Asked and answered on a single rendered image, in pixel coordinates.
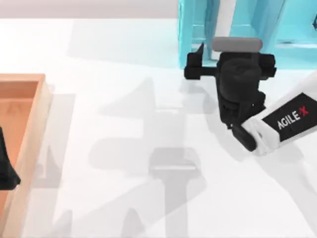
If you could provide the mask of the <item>light blue rack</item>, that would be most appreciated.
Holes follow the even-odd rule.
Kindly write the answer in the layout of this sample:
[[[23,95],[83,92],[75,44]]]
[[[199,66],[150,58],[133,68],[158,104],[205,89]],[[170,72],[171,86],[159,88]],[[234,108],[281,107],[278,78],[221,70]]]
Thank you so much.
[[[203,62],[219,54],[211,49],[220,0],[179,0],[178,58],[205,44]],[[280,69],[317,69],[317,0],[236,0],[230,37],[259,38],[261,53],[273,54]]]

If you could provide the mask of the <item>pale grey rounded box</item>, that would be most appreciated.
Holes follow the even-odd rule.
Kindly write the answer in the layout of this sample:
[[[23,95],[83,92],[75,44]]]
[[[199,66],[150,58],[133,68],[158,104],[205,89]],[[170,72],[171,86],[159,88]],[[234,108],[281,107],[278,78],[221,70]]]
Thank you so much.
[[[259,38],[215,37],[211,44],[215,52],[259,52],[263,42]]]

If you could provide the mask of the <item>white upright book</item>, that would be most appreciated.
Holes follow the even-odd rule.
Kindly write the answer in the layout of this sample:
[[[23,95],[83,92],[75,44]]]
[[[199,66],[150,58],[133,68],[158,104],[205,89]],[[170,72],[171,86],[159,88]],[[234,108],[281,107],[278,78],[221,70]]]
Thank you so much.
[[[234,16],[236,0],[220,0],[215,28],[216,37],[227,37],[230,35],[231,24]]]

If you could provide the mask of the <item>salmon shallow box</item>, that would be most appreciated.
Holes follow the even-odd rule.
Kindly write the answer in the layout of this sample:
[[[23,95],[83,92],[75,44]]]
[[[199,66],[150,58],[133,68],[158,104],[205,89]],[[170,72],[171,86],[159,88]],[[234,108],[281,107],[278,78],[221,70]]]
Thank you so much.
[[[14,201],[25,202],[48,117],[52,95],[44,74],[0,73],[0,127],[21,184],[0,192],[0,219]]]

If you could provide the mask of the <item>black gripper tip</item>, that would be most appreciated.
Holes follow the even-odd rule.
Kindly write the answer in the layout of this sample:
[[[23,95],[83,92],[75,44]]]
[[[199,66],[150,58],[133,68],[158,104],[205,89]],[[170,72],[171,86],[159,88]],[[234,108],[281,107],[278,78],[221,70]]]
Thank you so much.
[[[9,160],[3,130],[0,127],[0,190],[15,190],[20,183],[21,179]]]

